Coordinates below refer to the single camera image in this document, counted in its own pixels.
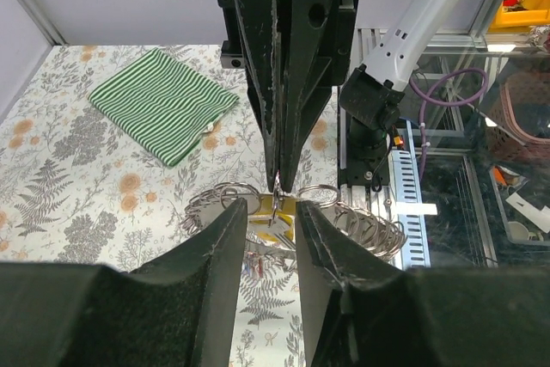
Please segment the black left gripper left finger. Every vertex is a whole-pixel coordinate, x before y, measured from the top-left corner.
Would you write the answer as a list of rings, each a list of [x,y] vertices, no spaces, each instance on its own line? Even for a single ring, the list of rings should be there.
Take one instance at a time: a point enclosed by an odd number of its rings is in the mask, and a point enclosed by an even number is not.
[[[132,272],[3,263],[2,365],[227,365],[247,224],[237,199]]]

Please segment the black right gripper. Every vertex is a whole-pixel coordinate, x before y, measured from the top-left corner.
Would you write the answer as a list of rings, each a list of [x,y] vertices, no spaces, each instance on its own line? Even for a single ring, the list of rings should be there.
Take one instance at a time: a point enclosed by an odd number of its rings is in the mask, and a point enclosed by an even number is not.
[[[278,162],[278,60],[284,70],[284,119],[279,155],[280,184],[293,187],[302,142],[301,111],[309,82],[336,86],[347,75],[358,0],[217,0],[227,39],[223,66],[247,66],[258,100],[266,182],[273,189]]]

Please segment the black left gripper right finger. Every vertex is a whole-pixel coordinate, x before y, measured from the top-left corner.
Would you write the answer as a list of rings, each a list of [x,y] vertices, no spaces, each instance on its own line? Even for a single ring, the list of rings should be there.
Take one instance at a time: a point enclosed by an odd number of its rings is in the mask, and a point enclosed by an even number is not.
[[[303,343],[309,366],[546,366],[545,267],[402,271],[296,207]]]

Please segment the yellow key tag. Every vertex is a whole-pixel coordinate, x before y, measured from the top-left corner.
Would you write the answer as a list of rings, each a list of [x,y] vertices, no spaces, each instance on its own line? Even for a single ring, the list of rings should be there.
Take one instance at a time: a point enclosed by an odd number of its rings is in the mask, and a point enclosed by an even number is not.
[[[295,241],[296,200],[283,198],[277,210],[272,208],[272,195],[263,194],[260,209],[248,217],[248,228],[262,241],[280,243],[288,248]]]

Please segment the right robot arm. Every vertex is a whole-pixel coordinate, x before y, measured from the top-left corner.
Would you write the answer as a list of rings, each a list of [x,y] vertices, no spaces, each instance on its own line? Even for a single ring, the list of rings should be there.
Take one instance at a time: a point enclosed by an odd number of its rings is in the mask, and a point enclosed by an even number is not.
[[[217,0],[227,30],[221,61],[245,71],[268,188],[293,187],[303,145],[333,87],[341,87],[342,107],[364,129],[388,129],[414,65],[458,1],[408,0],[352,69],[358,0]]]

